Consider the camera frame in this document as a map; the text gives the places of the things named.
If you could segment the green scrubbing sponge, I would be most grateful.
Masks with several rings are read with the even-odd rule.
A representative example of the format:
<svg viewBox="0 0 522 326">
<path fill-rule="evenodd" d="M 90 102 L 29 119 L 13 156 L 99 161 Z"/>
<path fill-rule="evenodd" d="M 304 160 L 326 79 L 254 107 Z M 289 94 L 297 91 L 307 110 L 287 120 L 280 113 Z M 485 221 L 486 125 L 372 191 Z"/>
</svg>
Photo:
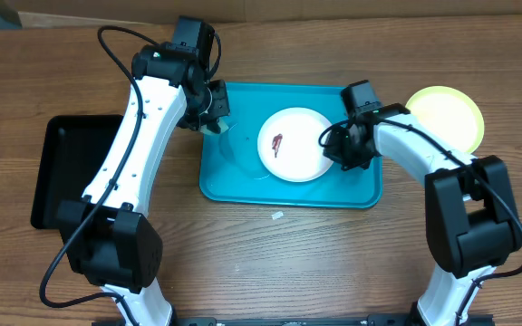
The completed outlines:
<svg viewBox="0 0 522 326">
<path fill-rule="evenodd" d="M 205 135 L 219 135 L 228 130 L 228 125 L 222 118 L 211 121 L 199 128 L 199 131 Z"/>
</svg>

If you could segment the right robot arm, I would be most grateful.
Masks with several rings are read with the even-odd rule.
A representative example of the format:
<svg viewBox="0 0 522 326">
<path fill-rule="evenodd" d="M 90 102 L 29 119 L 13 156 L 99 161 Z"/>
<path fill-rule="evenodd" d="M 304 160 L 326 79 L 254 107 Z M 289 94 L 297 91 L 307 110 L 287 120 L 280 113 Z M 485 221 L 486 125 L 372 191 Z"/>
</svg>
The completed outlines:
<svg viewBox="0 0 522 326">
<path fill-rule="evenodd" d="M 376 314 L 371 325 L 491 325 L 469 307 L 483 283 L 522 273 L 522 224 L 505 163 L 476 158 L 423 127 L 404 105 L 382 105 L 368 81 L 342 89 L 346 120 L 319 137 L 342 170 L 389 158 L 425 191 L 425 232 L 436 263 L 407 313 Z"/>
</svg>

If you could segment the white pink plate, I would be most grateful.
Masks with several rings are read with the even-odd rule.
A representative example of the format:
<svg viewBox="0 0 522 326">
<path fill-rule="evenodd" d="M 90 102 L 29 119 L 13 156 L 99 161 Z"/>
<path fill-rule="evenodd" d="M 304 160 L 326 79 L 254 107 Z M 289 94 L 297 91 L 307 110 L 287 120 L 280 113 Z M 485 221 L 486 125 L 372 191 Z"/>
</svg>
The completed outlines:
<svg viewBox="0 0 522 326">
<path fill-rule="evenodd" d="M 288 182 L 319 178 L 333 162 L 319 145 L 321 134 L 332 123 L 307 108 L 283 109 L 269 117 L 257 136 L 257 153 L 265 168 Z"/>
</svg>

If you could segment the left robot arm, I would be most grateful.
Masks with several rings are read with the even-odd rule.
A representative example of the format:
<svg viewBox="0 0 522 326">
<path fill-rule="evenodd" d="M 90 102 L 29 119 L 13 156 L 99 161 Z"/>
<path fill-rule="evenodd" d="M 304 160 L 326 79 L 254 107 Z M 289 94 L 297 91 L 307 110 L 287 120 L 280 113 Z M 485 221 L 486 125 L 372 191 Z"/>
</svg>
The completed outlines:
<svg viewBox="0 0 522 326">
<path fill-rule="evenodd" d="M 149 39 L 123 69 L 130 98 L 107 156 L 82 197 L 62 201 L 57 211 L 63 247 L 40 285 L 45 305 L 53 305 L 46 286 L 66 258 L 74 272 L 101 287 L 69 304 L 110 298 L 122 325 L 172 322 L 157 279 L 163 243 L 148 220 L 150 193 L 175 128 L 208 135 L 227 130 L 227 87 L 213 78 L 219 62 L 210 59 L 220 47 L 210 24 L 181 16 L 171 41 Z"/>
</svg>

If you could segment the yellow-green plate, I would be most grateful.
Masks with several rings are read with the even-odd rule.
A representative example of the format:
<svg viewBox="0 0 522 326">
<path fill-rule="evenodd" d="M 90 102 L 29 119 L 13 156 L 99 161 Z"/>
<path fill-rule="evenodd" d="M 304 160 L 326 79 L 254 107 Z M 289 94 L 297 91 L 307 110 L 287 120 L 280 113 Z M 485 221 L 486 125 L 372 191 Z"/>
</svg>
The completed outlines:
<svg viewBox="0 0 522 326">
<path fill-rule="evenodd" d="M 430 86 L 414 93 L 406 108 L 434 135 L 472 154 L 481 144 L 485 122 L 478 105 L 464 92 Z"/>
</svg>

